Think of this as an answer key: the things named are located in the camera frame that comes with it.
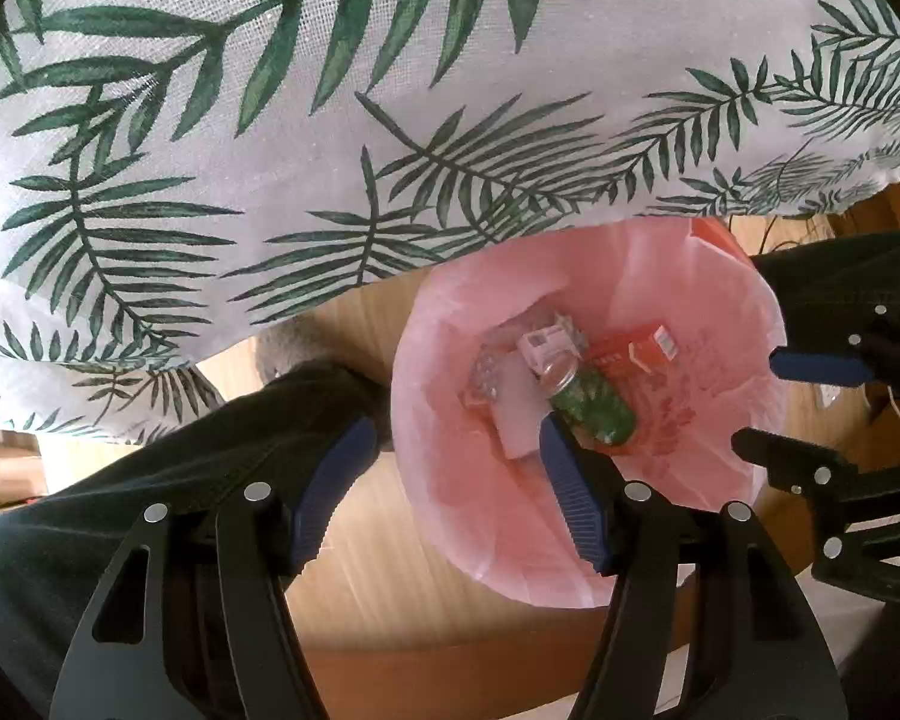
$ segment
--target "leaf print tablecloth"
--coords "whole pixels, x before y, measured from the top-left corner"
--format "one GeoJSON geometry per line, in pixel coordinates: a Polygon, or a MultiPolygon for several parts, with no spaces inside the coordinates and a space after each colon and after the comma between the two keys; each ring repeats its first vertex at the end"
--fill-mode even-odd
{"type": "Polygon", "coordinates": [[[0,427],[145,442],[367,281],[896,180],[884,0],[7,0],[0,427]]]}

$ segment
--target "person's leg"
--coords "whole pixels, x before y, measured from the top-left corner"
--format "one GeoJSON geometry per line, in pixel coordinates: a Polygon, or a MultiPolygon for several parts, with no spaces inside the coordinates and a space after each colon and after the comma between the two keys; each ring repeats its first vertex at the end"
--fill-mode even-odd
{"type": "Polygon", "coordinates": [[[833,353],[877,305],[900,310],[900,231],[837,238],[754,257],[783,312],[789,343],[833,353]]]}
{"type": "Polygon", "coordinates": [[[212,507],[252,481],[264,461],[319,456],[363,413],[376,418],[384,439],[383,388],[333,362],[308,362],[62,493],[0,515],[7,678],[41,716],[49,714],[83,610],[146,506],[212,507]]]}

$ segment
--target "blue gripper pad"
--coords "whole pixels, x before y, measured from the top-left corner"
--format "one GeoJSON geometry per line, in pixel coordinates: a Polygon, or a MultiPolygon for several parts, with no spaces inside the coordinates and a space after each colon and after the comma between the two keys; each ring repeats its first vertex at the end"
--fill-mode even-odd
{"type": "Polygon", "coordinates": [[[362,416],[320,461],[293,513],[290,561],[296,571],[317,557],[334,509],[351,485],[376,459],[377,432],[373,420],[362,416]]]}
{"type": "Polygon", "coordinates": [[[610,565],[611,557],[605,540],[604,507],[583,478],[575,453],[584,450],[574,444],[564,442],[553,415],[540,424],[540,458],[557,493],[577,554],[601,573],[610,565]]]}
{"type": "Polygon", "coordinates": [[[856,388],[874,381],[874,372],[859,357],[791,352],[778,346],[770,354],[770,370],[778,379],[856,388]]]}

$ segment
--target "can lid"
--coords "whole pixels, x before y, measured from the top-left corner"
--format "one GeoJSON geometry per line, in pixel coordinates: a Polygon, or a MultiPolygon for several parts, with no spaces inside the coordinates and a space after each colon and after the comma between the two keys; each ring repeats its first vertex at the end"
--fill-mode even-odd
{"type": "Polygon", "coordinates": [[[560,352],[553,360],[543,367],[543,375],[540,376],[540,386],[547,397],[553,397],[567,389],[577,371],[580,362],[573,352],[560,352]]]}

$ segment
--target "silver screw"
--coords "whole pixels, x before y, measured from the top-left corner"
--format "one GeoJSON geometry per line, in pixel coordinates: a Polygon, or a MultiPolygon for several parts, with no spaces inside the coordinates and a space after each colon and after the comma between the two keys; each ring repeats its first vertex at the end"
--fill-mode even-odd
{"type": "Polygon", "coordinates": [[[166,504],[150,504],[144,511],[144,519],[146,519],[147,522],[159,522],[161,519],[167,516],[168,511],[169,509],[167,509],[166,504]]]}
{"type": "Polygon", "coordinates": [[[831,560],[844,550],[844,543],[837,536],[831,536],[823,543],[823,557],[829,557],[831,560]]]}
{"type": "Polygon", "coordinates": [[[733,501],[729,506],[727,506],[727,514],[733,517],[737,522],[746,522],[751,518],[751,508],[745,504],[740,503],[740,501],[733,501]]]}
{"type": "Polygon", "coordinates": [[[244,489],[244,498],[250,502],[263,501],[269,498],[271,492],[271,486],[266,482],[253,482],[244,489]]]}
{"type": "Polygon", "coordinates": [[[650,488],[643,482],[631,482],[624,487],[624,495],[631,499],[631,501],[637,501],[638,503],[649,501],[651,494],[650,488]]]}

